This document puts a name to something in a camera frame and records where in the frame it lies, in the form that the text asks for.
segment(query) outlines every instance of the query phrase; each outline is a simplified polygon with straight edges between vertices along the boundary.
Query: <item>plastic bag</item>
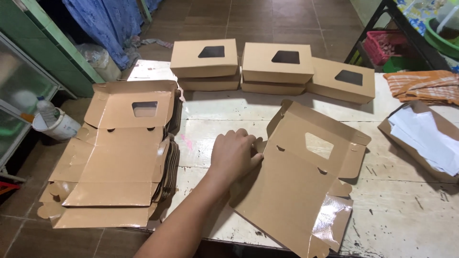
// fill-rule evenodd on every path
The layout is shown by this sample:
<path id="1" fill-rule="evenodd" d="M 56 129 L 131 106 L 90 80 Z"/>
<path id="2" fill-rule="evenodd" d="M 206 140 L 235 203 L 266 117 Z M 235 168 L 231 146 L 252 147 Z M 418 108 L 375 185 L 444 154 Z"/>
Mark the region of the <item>plastic bag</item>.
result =
<path id="1" fill-rule="evenodd" d="M 105 68 L 110 56 L 103 47 L 95 44 L 81 44 L 75 46 L 93 68 Z"/>

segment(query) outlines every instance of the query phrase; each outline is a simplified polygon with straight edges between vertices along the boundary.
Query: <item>pink mark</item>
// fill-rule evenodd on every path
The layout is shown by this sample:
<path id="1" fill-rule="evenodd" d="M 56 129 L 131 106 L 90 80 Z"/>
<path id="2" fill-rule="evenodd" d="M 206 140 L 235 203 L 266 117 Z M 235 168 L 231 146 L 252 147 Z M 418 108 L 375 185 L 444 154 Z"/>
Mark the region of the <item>pink mark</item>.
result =
<path id="1" fill-rule="evenodd" d="M 188 149 L 192 151 L 193 143 L 191 142 L 191 140 L 188 140 L 187 138 L 185 138 L 185 135 L 180 135 L 180 137 L 182 137 L 182 140 L 186 143 L 186 146 L 188 146 Z"/>

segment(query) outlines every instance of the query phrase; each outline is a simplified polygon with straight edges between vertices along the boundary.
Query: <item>white bucket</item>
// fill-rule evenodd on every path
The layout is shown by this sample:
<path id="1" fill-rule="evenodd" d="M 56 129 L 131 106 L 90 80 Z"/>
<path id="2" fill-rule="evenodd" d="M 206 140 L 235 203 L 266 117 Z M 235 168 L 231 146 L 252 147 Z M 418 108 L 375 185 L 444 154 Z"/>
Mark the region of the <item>white bucket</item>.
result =
<path id="1" fill-rule="evenodd" d="M 64 141 L 74 137 L 77 134 L 77 131 L 81 128 L 81 125 L 73 118 L 66 115 L 60 108 L 56 108 L 59 112 L 61 112 L 61 115 L 53 126 L 48 128 L 41 117 L 41 114 L 38 114 L 32 122 L 32 127 L 36 131 L 42 132 L 55 140 Z"/>

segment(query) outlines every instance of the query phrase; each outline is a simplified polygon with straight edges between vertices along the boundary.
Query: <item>white table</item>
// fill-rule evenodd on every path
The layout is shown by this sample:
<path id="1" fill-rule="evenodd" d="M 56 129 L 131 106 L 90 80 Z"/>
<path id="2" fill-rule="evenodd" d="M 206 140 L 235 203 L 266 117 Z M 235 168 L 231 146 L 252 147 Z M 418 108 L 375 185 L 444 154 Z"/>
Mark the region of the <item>white table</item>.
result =
<path id="1" fill-rule="evenodd" d="M 141 61 L 131 76 L 164 79 Z M 165 70 L 159 68 L 163 75 Z M 318 95 L 278 96 L 242 91 L 185 93 L 180 130 L 177 192 L 165 219 L 193 190 L 210 166 L 215 138 L 230 129 L 246 128 L 266 139 L 266 125 L 288 98 L 354 127 L 372 138 L 351 198 L 353 212 L 340 254 L 371 258 L 457 257 L 459 246 L 459 187 L 433 179 L 410 156 L 393 146 L 377 129 L 401 103 L 392 98 L 382 74 L 375 75 L 376 98 L 367 105 L 354 105 Z M 459 110 L 432 107 L 459 127 Z M 159 221 L 151 221 L 154 229 Z M 216 208 L 205 229 L 205 238 L 270 248 L 284 248 L 245 221 L 224 201 Z"/>

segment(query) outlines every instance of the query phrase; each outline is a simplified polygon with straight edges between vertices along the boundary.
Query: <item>plastic bottle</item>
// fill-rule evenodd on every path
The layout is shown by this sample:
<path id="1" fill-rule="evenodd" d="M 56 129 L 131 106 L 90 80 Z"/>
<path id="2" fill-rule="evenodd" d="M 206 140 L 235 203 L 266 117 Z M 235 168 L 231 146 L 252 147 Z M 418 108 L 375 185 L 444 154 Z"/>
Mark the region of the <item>plastic bottle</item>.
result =
<path id="1" fill-rule="evenodd" d="M 58 109 L 56 109 L 53 103 L 45 100 L 45 97 L 40 96 L 37 97 L 37 99 L 38 112 L 40 113 L 41 117 L 43 118 L 43 120 L 49 128 L 57 122 L 57 119 L 60 116 L 60 112 Z"/>

